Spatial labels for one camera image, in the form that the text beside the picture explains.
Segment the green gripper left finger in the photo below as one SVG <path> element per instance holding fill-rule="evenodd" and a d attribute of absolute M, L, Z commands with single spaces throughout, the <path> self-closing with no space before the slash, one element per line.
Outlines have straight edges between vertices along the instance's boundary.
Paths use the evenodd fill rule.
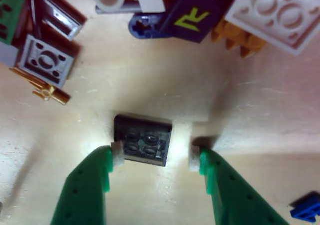
<path fill-rule="evenodd" d="M 109 174 L 125 162 L 124 144 L 113 142 L 91 152 L 65 180 L 52 225 L 105 225 Z"/>

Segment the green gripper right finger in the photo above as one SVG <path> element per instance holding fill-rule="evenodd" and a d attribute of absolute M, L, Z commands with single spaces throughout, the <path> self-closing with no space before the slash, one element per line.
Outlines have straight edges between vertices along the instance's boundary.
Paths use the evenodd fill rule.
<path fill-rule="evenodd" d="M 189 169 L 204 176 L 217 225 L 288 224 L 217 152 L 203 146 L 191 146 Z"/>

